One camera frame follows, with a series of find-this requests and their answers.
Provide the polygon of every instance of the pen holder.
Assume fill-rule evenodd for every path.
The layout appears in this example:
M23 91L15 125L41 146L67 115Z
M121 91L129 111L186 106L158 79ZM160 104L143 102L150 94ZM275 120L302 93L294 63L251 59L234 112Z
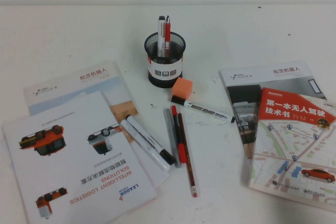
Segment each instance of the pen holder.
M158 57L158 33L151 34L145 40L145 50L148 59L148 79L159 88L171 88L178 77L182 77L184 39L171 32L169 57Z

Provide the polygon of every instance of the map illustration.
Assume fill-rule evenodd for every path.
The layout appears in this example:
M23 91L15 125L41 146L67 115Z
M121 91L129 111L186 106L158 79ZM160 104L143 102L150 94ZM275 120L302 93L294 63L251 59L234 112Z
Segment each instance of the map illustration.
M324 119L318 119L326 121L323 124L312 124L311 118L263 119L269 117L269 108L265 101L249 186L310 205L329 205L327 209L336 211L336 125Z

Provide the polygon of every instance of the red marker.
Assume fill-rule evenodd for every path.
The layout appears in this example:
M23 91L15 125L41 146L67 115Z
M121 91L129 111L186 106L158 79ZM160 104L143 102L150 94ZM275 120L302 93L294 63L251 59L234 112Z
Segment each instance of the red marker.
M185 164L187 163L187 157L185 154L185 147L184 147L183 140L182 140L180 124L178 123L179 121L177 118L176 106L172 106L172 111L173 111L174 126L175 126L176 137L177 137L177 148L179 152L178 154L180 156L180 162Z
M165 27L165 37L164 37L164 53L165 57L169 57L169 50L170 50L170 18L167 16L166 19L166 27Z

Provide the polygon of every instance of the red pencil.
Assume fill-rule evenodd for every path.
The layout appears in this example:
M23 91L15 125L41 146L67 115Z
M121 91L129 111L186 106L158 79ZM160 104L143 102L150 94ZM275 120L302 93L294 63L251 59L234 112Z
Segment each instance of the red pencil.
M181 129L180 129L180 125L179 125L179 121L177 118L177 110L176 110L176 106L172 106L172 112L173 112L173 119L174 119L174 126L175 126L175 132L176 132L176 138L177 138L177 148L178 148L178 154L180 156L180 162L182 164L187 163L187 157L185 155L185 146L183 144L183 138L181 135Z
M178 122L180 124L182 140L183 140L183 144L184 144L184 148L185 148L185 155L187 157L187 169L188 169L189 180L190 180L190 189L191 189L192 195L194 197L197 197L197 190L196 190L196 184L195 184L195 179L194 179L194 173L193 173L193 168L191 167L187 138L185 136L183 119L182 119L182 114L181 113L179 113L179 115L178 115L178 120L179 120Z

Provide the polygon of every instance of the book cover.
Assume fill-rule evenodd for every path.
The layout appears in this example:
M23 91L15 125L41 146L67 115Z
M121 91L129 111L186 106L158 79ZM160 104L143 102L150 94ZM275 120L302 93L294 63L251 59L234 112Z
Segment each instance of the book cover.
M30 223L106 223L154 189L100 92L4 125Z
M35 115L96 91L102 92L118 123L128 114L142 121L118 67L109 60L88 69L27 87L24 89L24 94L30 114ZM157 187L168 178L169 174L162 170L126 131L123 132L152 185Z
M251 188L336 211L336 107L264 88Z
M247 158L252 158L263 88L325 98L308 66L301 61L220 71Z

